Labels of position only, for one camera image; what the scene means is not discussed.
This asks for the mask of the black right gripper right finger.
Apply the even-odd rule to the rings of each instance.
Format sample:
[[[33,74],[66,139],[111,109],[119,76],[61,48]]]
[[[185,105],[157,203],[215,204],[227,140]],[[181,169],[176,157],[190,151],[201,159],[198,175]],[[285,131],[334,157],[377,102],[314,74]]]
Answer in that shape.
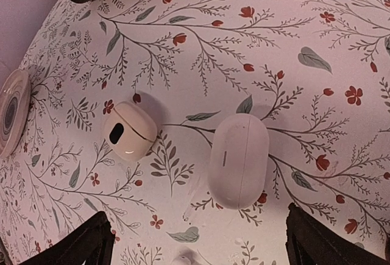
[[[349,242],[331,231],[294,203],[288,206],[286,251],[289,264],[389,264],[389,240],[385,258]]]

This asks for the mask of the white earbuds charging case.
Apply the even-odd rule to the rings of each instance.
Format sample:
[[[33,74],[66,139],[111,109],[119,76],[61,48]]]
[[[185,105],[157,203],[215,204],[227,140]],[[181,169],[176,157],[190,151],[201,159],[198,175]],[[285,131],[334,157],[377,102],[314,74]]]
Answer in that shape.
[[[257,117],[237,113],[216,128],[207,183],[224,208],[245,209],[263,193],[269,154],[269,134]]]

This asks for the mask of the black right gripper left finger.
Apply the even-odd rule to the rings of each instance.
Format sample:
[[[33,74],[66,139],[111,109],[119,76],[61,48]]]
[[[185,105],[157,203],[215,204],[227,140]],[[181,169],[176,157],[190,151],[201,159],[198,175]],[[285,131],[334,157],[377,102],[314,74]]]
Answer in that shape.
[[[98,211],[56,245],[23,264],[103,264],[112,260],[115,234],[107,215]]]

